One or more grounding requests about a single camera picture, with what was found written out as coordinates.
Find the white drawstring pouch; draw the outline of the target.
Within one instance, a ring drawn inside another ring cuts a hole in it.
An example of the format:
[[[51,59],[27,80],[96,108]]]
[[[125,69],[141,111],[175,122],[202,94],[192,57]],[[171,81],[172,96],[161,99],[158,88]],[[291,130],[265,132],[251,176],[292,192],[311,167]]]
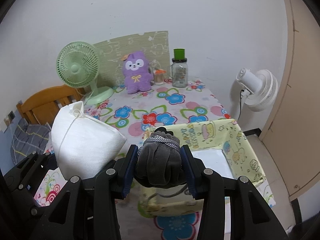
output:
[[[51,136],[57,165],[66,180],[94,177],[126,142],[116,128],[85,114],[82,101],[59,110]]]

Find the grey glove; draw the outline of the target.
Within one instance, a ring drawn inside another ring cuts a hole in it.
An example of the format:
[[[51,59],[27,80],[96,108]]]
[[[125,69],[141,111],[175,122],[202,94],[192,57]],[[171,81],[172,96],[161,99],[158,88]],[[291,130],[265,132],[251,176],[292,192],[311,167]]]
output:
[[[180,155],[180,140],[159,127],[138,151],[134,178],[144,187],[169,189],[186,183]]]

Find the grey plaid pillow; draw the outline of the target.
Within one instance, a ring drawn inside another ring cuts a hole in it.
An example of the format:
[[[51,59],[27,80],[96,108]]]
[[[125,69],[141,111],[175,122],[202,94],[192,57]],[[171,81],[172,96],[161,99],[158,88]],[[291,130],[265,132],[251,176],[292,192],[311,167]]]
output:
[[[29,124],[22,118],[14,131],[11,141],[10,154],[14,165],[33,152],[43,153],[49,142],[51,127]]]

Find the yellow cartoon fabric storage box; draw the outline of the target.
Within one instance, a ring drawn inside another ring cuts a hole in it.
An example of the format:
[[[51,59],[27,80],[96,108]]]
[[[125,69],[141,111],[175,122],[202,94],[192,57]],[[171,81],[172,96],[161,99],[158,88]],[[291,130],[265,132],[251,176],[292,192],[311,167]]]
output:
[[[223,177],[246,176],[255,187],[266,181],[265,172],[244,132],[234,119],[193,122],[165,127],[188,145],[205,167]],[[183,185],[170,189],[139,188],[138,206],[149,216],[179,216],[200,211],[203,200],[195,200]]]

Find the wooden bed headboard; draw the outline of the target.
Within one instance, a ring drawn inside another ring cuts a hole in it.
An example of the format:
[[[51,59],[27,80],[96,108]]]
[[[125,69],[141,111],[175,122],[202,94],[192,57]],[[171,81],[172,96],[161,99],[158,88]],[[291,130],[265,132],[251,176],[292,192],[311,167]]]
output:
[[[78,91],[67,85],[46,88],[32,95],[23,103],[16,105],[22,118],[29,124],[45,125],[52,124],[57,113],[62,107],[72,103],[72,100],[80,101],[84,94],[84,89]]]

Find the beige door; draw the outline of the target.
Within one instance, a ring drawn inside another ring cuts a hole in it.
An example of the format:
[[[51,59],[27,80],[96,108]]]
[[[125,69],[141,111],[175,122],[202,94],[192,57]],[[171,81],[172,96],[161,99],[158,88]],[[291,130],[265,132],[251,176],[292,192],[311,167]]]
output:
[[[319,181],[319,25],[303,0],[284,0],[287,52],[260,135],[294,200]]]

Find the white standing fan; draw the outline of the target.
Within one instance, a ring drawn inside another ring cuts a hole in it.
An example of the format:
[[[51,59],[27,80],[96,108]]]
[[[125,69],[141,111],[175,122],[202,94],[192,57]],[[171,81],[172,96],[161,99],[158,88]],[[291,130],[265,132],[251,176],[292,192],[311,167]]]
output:
[[[241,127],[263,126],[277,98],[279,85],[268,69],[238,69],[231,75],[231,115]]]

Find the floral tablecloth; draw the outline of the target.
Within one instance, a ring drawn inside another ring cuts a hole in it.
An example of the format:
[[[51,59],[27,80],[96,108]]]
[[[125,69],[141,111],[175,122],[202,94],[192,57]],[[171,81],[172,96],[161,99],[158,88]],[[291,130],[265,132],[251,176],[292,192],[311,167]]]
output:
[[[233,119],[217,98],[199,81],[186,88],[172,87],[170,80],[147,92],[128,94],[124,86],[114,88],[111,98],[96,105],[85,104],[85,113],[115,127],[127,141],[118,153],[122,158],[132,144],[142,145],[159,126]],[[139,208],[139,188],[133,182],[124,200],[116,201],[122,239],[195,239],[201,210],[179,216],[149,216]],[[257,187],[269,206],[275,205],[268,181]]]

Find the green desk fan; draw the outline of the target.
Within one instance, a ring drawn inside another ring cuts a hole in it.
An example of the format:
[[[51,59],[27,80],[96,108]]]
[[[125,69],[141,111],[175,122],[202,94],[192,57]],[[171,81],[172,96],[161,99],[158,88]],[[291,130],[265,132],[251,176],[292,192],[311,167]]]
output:
[[[56,60],[56,72],[66,85],[75,89],[90,87],[91,91],[84,95],[84,101],[89,105],[102,103],[114,94],[111,87],[98,87],[99,68],[98,52],[87,42],[67,44]]]

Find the purple plush toy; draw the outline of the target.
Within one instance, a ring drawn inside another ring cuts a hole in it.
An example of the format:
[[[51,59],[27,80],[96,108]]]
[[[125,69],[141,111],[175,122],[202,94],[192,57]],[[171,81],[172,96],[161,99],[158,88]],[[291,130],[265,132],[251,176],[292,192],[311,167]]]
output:
[[[127,93],[135,94],[149,91],[153,75],[149,71],[149,61],[144,53],[135,51],[124,55],[121,60],[123,61],[122,71]]]

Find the small toothpick jar orange lid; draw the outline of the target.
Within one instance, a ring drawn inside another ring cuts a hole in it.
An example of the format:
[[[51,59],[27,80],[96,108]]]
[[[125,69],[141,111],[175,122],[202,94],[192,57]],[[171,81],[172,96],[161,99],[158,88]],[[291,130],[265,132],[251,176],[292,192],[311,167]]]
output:
[[[162,85],[164,83],[166,71],[163,69],[155,68],[153,70],[153,81],[156,85]]]

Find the glass mason jar green lid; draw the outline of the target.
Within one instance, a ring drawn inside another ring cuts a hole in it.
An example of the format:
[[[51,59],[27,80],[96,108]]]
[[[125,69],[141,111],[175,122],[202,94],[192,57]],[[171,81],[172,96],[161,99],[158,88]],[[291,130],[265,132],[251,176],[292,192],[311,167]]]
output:
[[[186,88],[188,85],[188,65],[185,57],[185,49],[174,49],[174,57],[169,67],[169,76],[172,86],[176,88]]]

